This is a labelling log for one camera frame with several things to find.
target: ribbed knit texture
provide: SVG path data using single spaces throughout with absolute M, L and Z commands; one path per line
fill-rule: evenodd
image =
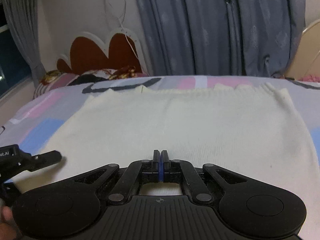
M 45 183 L 108 163 L 127 167 L 151 159 L 154 149 L 195 167 L 214 163 L 297 194 L 307 207 L 301 237 L 320 236 L 317 156 L 286 89 L 270 84 L 160 91 L 139 87 L 90 97 L 43 149 L 67 157 Z

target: blue patch on sheet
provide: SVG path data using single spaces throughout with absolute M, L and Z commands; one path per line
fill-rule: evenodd
M 320 162 L 320 127 L 312 129 L 310 134 L 317 151 L 318 161 Z
M 26 136 L 19 145 L 20 149 L 26 153 L 35 155 L 64 122 L 64 120 L 52 118 L 43 120 Z

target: striped pillow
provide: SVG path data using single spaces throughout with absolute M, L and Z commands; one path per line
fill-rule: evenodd
M 56 78 L 54 81 L 52 81 L 47 85 L 43 85 L 42 83 L 40 83 L 33 94 L 33 99 L 43 95 L 46 92 L 49 92 L 50 90 L 69 85 L 78 76 L 79 75 L 76 75 L 76 74 L 63 73 L 62 75 L 60 75 L 58 78 Z

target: beige chair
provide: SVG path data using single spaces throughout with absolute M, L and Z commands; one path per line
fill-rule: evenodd
M 284 74 L 295 79 L 308 75 L 320 76 L 320 19 L 303 31 L 297 54 Z

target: white cable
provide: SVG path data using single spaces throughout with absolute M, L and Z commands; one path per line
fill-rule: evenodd
M 107 3 L 111 6 L 111 8 L 113 9 L 113 7 L 112 7 L 112 5 L 109 3 L 109 1 L 106 0 L 106 2 L 107 2 Z M 125 11 L 126 11 L 126 1 L 125 1 L 125 0 L 124 0 L 124 5 L 125 5 L 125 7 L 124 7 L 124 17 L 125 17 Z M 121 25 L 121 29 L 122 29 L 122 31 L 123 31 L 123 34 L 124 34 L 124 36 L 125 36 L 125 39 L 127 40 L 127 43 L 129 44 L 130 48 L 132 49 L 132 52 L 134 53 L 134 55 L 136 56 L 137 60 L 139 61 L 139 58 L 138 58 L 136 52 L 134 51 L 131 43 L 130 43 L 129 40 L 128 40 L 127 34 L 126 34 L 126 32 L 125 32 L 125 30 L 124 30 L 124 28 L 123 28 L 123 25 L 122 25 L 121 20 L 119 19 L 118 16 L 114 15 L 113 13 L 111 13 L 111 14 L 118 19 L 118 21 L 119 21 L 119 23 L 120 23 L 120 25 Z

